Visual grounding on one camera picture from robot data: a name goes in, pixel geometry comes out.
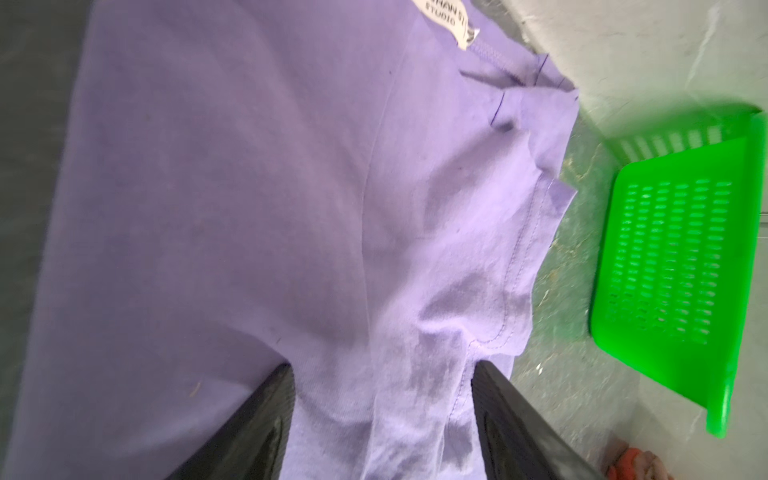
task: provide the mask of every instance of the purple t-shirt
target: purple t-shirt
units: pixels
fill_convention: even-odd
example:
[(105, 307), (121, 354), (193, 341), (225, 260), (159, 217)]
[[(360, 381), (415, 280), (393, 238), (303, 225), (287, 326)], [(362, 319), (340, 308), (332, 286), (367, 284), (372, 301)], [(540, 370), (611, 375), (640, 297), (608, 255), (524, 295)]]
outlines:
[(280, 363), (281, 478), (484, 478), (577, 92), (467, 5), (96, 2), (7, 480), (163, 478)]

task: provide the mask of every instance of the green plastic basket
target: green plastic basket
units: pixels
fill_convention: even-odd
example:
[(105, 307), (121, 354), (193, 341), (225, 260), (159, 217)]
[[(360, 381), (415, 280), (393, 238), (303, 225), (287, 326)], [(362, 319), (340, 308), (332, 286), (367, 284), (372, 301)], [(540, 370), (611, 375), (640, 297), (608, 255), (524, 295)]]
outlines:
[(606, 352), (707, 409), (726, 434), (750, 294), (766, 118), (678, 119), (609, 141), (614, 184), (591, 315)]

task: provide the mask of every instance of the clothing label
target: clothing label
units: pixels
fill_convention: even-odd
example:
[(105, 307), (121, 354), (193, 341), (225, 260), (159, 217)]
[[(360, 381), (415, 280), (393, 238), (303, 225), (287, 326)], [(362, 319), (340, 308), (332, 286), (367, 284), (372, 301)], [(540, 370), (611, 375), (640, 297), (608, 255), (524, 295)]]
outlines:
[(413, 3), (430, 20), (446, 27), (462, 50), (467, 49), (480, 31), (469, 26), (467, 9), (462, 0), (413, 0)]

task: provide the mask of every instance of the gray floor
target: gray floor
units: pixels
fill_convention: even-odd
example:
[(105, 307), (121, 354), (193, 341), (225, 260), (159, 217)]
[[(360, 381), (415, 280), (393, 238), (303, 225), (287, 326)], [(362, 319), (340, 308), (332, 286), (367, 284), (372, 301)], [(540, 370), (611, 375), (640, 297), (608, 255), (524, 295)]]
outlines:
[[(521, 41), (498, 1), (478, 3)], [(89, 4), (0, 4), (0, 469)], [(539, 273), (533, 337), (512, 376), (555, 430), (598, 468), (613, 456), (617, 440), (630, 435), (640, 382), (588, 335), (602, 221), (619, 167), (579, 119), (561, 175), (579, 194)]]

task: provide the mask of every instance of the red object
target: red object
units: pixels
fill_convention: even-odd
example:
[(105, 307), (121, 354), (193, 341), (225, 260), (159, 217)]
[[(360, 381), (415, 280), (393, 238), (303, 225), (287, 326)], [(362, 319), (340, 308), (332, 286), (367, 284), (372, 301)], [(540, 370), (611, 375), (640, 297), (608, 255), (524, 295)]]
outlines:
[(608, 467), (608, 480), (635, 480), (633, 462), (642, 453), (640, 449), (627, 449), (615, 464)]

